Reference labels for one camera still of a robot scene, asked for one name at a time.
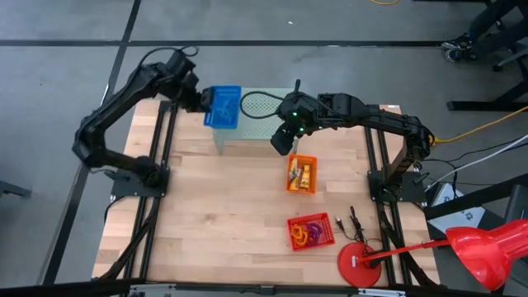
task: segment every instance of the gray floor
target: gray floor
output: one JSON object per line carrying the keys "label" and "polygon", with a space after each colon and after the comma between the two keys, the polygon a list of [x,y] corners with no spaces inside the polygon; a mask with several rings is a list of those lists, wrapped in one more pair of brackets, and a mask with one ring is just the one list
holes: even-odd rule
{"label": "gray floor", "polygon": [[[131,6],[124,0],[0,0],[0,39],[120,40]],[[392,7],[367,0],[144,0],[132,40],[440,40],[460,34],[482,9],[482,4],[409,0]],[[147,50],[126,51],[118,87]],[[78,165],[70,150],[73,133],[99,105],[116,51],[0,47],[0,179],[33,190],[30,199],[0,200],[1,287],[37,282]],[[150,60],[166,58],[160,53]],[[493,73],[495,59],[451,64],[437,49],[204,47],[193,60],[200,88],[228,83],[291,87],[300,78],[307,93],[348,92],[367,103],[399,104],[436,135],[449,138],[503,116],[449,112],[445,105],[449,100],[490,100],[515,85],[521,78],[516,67]],[[130,113],[108,131],[111,148],[123,148],[129,125]],[[513,139],[526,126],[528,115],[518,115],[438,146],[432,157],[456,157]],[[526,161],[519,149],[463,171],[459,180],[499,182],[525,172]],[[439,177],[449,168],[427,164],[425,169]],[[104,176],[89,178],[58,281],[90,278],[110,187]],[[477,187],[459,188],[468,192]],[[489,208],[500,213],[503,205]],[[482,290],[451,252],[436,251],[436,260],[443,284]],[[508,283],[508,294],[526,291],[515,281]]]}

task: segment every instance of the red lamp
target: red lamp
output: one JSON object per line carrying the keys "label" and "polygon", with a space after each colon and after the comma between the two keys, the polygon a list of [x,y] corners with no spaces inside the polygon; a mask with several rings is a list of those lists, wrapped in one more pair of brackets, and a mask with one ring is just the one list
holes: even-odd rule
{"label": "red lamp", "polygon": [[370,268],[370,261],[419,248],[449,244],[478,282],[488,290],[497,290],[506,282],[512,263],[528,256],[528,219],[515,220],[491,231],[455,227],[447,229],[445,235],[446,240],[380,252],[368,257],[363,255],[366,251],[372,252],[372,248],[363,243],[351,243],[339,253],[338,268],[349,284],[372,286],[380,278],[381,267]]}

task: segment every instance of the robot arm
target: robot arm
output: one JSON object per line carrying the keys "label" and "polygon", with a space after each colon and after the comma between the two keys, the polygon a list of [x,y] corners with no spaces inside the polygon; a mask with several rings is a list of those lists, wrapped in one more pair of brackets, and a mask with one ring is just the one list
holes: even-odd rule
{"label": "robot arm", "polygon": [[327,128],[336,130],[361,125],[402,135],[402,150],[383,169],[384,187],[393,192],[401,189],[403,173],[429,155],[434,136],[416,116],[384,111],[344,93],[319,94],[314,98],[299,92],[299,85],[297,80],[295,90],[277,108],[276,114],[284,123],[271,137],[271,144],[281,155],[291,150],[294,137],[310,136]]}
{"label": "robot arm", "polygon": [[73,152],[88,167],[105,165],[131,171],[145,186],[159,183],[159,165],[146,156],[133,158],[106,148],[105,132],[138,101],[158,93],[187,111],[208,111],[210,98],[196,91],[195,65],[180,51],[164,63],[139,65],[125,86],[91,115],[82,119],[75,133]]}

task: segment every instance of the snack package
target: snack package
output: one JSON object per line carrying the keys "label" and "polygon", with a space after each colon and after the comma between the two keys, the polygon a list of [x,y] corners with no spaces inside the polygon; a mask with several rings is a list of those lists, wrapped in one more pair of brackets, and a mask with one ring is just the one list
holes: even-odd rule
{"label": "snack package", "polygon": [[290,163],[290,186],[291,191],[299,189],[299,169],[297,168],[297,158],[291,160]]}
{"label": "snack package", "polygon": [[304,189],[310,188],[310,166],[309,165],[303,166],[303,177],[300,180],[300,187]]}

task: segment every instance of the wooden table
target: wooden table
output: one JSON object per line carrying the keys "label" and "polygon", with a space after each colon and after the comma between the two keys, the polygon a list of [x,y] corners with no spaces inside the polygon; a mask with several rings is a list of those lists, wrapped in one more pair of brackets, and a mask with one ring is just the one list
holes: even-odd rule
{"label": "wooden table", "polygon": [[[126,154],[148,155],[158,104],[150,100],[136,106]],[[399,112],[398,106],[384,108]],[[170,184],[162,198],[148,280],[347,285],[336,262],[341,248],[351,241],[343,236],[333,217],[340,216],[353,236],[355,230],[348,219],[353,205],[366,237],[380,238],[375,204],[367,186],[364,128],[323,130],[300,140],[298,153],[318,158],[318,193],[307,196],[285,191],[287,157],[281,157],[268,141],[226,142],[225,152],[219,156],[211,128],[202,125],[203,117],[178,113],[169,161]],[[402,147],[402,138],[386,134],[386,139],[392,160]],[[158,156],[163,141],[162,137]],[[376,159],[381,167],[379,152]],[[128,244],[138,200],[124,198],[109,211],[93,276],[106,272]],[[410,203],[398,205],[405,243],[429,240],[422,212]],[[321,212],[332,217],[336,244],[293,252],[286,220]],[[375,240],[369,245],[381,248]],[[139,274],[142,253],[139,247],[133,276]],[[412,255],[438,282],[432,250],[418,250]],[[397,257],[394,267],[401,282]],[[384,285],[385,272],[376,286]]]}

